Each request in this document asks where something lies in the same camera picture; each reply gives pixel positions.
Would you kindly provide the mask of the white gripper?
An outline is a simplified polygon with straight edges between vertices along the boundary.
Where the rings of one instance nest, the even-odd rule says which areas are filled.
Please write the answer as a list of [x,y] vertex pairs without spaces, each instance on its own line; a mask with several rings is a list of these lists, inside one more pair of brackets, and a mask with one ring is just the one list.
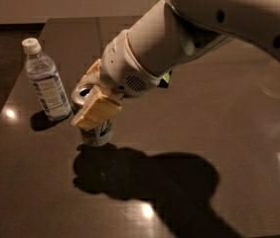
[[159,85],[162,77],[148,72],[134,56],[129,44],[129,32],[123,30],[105,48],[77,83],[94,87],[83,101],[82,108],[74,115],[71,124],[91,130],[113,118],[121,109],[121,102],[102,92],[101,82],[126,97],[139,97]]

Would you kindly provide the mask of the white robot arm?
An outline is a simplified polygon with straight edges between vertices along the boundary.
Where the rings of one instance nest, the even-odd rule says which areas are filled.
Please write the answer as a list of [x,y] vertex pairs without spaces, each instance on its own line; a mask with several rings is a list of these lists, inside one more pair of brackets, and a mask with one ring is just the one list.
[[114,117],[125,97],[156,87],[180,63],[236,38],[280,62],[280,0],[161,0],[119,33],[82,77],[90,93],[72,119],[90,130]]

